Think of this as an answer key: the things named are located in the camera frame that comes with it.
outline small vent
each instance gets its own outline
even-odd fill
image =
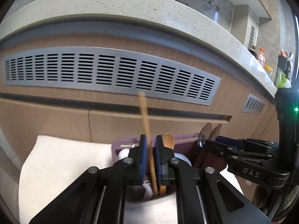
[[[58,54],[47,55],[47,80],[58,81]]]
[[[23,57],[17,59],[18,80],[24,80],[24,62]]]
[[[178,77],[175,81],[172,94],[184,96],[187,89],[191,73],[188,71],[179,70]]]
[[[253,38],[255,37],[255,28],[251,25],[251,31],[250,31],[250,38],[249,38],[249,45],[248,45],[248,49],[252,48],[252,44],[253,44]]]
[[[35,80],[44,80],[44,55],[35,56]]]
[[[10,61],[11,80],[17,80],[16,59]]]
[[[168,93],[172,84],[174,73],[174,67],[162,65],[155,91],[161,93]]]
[[[61,81],[73,82],[75,71],[75,54],[61,55]]]
[[[97,84],[111,85],[115,65],[115,56],[99,55],[97,68]]]
[[[10,80],[10,65],[9,65],[9,60],[5,62],[5,78],[7,81]]]
[[[119,67],[116,78],[116,86],[119,87],[132,87],[135,69],[136,69],[135,59],[121,57],[119,61]]]
[[[156,74],[157,64],[148,61],[142,61],[138,80],[136,84],[137,89],[151,90]]]
[[[203,81],[204,77],[195,74],[188,90],[187,97],[197,99]]]
[[[94,54],[79,54],[77,78],[78,82],[92,83],[94,59]]]
[[[33,57],[25,57],[25,78],[26,80],[33,80]]]
[[[210,93],[213,89],[214,83],[215,83],[215,81],[207,78],[207,80],[204,83],[204,87],[202,88],[199,99],[208,100]]]
[[[249,94],[241,112],[260,114],[264,109],[265,103],[259,98]]]

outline wooden chopstick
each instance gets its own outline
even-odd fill
[[[138,92],[138,95],[139,95],[140,112],[143,119],[143,128],[145,131],[145,135],[147,137],[147,156],[149,160],[149,171],[152,178],[152,187],[154,190],[154,195],[158,195],[156,173],[155,173],[155,162],[154,162],[154,155],[151,146],[150,125],[148,122],[147,101],[145,98],[145,92]]]

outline jar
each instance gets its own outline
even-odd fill
[[[269,65],[264,65],[264,70],[266,71],[266,73],[268,74],[268,76],[271,78],[272,73],[273,73],[273,68]]]

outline silver grille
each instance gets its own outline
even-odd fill
[[[265,103],[259,98],[249,94],[241,110],[244,113],[260,114],[264,109]]]
[[[220,78],[199,69],[132,51],[53,47],[6,56],[5,85],[74,88],[210,105]]]

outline metal bolt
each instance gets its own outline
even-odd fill
[[[215,172],[215,169],[213,167],[206,167],[205,171],[207,173],[214,173]]]
[[[124,162],[124,163],[132,163],[132,162],[133,162],[133,159],[130,158],[130,157],[126,157],[126,158],[123,159],[123,162]]]
[[[87,172],[89,173],[96,173],[98,171],[98,168],[97,167],[90,167]]]
[[[173,163],[173,164],[178,164],[179,161],[180,160],[178,158],[176,158],[176,157],[173,157],[173,158],[170,159],[170,162]]]

